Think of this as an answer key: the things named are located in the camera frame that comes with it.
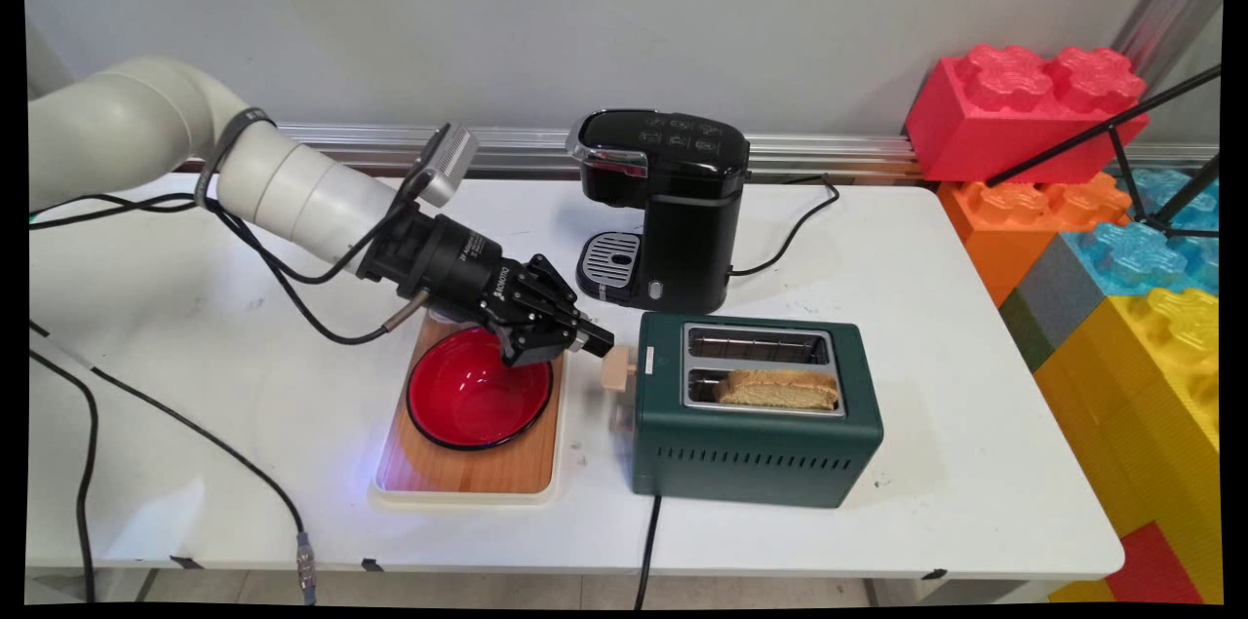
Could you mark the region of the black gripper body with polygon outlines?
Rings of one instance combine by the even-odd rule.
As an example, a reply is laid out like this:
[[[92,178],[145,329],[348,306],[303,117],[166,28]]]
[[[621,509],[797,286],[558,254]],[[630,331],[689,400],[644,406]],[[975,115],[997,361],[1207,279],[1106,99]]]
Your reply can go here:
[[[361,260],[361,277],[394,283],[401,300],[426,293],[427,307],[442,316],[490,328],[527,324],[527,310],[514,300],[522,270],[494,241],[419,210],[393,211]]]

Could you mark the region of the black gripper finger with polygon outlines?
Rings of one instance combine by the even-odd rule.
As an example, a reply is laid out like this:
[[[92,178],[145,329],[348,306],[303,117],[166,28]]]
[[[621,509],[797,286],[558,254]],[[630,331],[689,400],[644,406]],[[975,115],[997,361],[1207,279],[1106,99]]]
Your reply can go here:
[[[565,351],[605,357],[614,344],[612,331],[584,316],[502,326],[502,362],[508,368],[552,362]]]
[[[578,295],[545,255],[534,255],[517,273],[517,302],[543,321],[579,328],[585,318],[575,307]]]

